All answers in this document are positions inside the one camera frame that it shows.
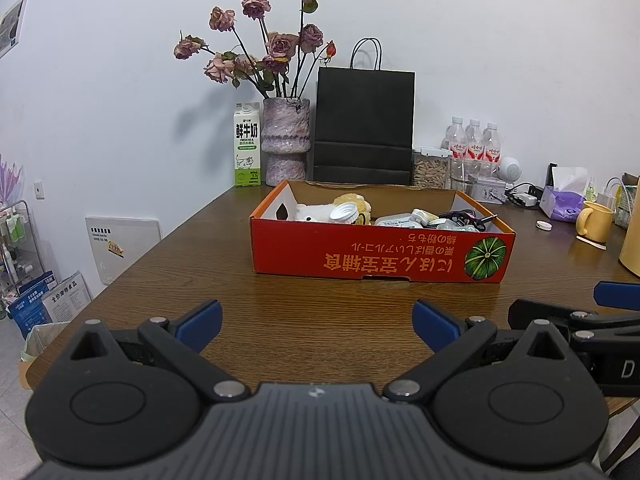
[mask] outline mug handle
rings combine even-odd
[[[591,209],[590,207],[585,207],[582,211],[580,211],[578,218],[575,219],[575,231],[580,236],[586,236],[587,234],[587,229],[584,228],[584,225],[586,224],[587,218],[591,213],[593,213],[593,209]]]

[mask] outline yellow plush toy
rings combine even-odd
[[[354,222],[356,225],[371,224],[371,204],[364,200],[362,195],[355,193],[347,193],[340,195],[334,200],[334,205],[344,204],[345,202],[355,202],[358,207],[358,219]]]

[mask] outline flower vase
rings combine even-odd
[[[271,97],[264,100],[262,150],[269,153],[267,186],[305,179],[305,153],[311,149],[309,99]]]

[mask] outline red and white label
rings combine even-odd
[[[489,162],[499,162],[500,161],[500,149],[498,148],[485,148],[484,155],[482,156],[483,160],[488,160]]]
[[[453,152],[453,158],[465,158],[466,144],[450,144],[449,149]]]
[[[484,146],[482,144],[470,144],[466,149],[466,158],[472,158],[474,160],[480,160],[484,153]]]

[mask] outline yellow mug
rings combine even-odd
[[[575,221],[575,231],[592,242],[603,244],[607,241],[614,215],[611,209],[602,204],[585,202]]]

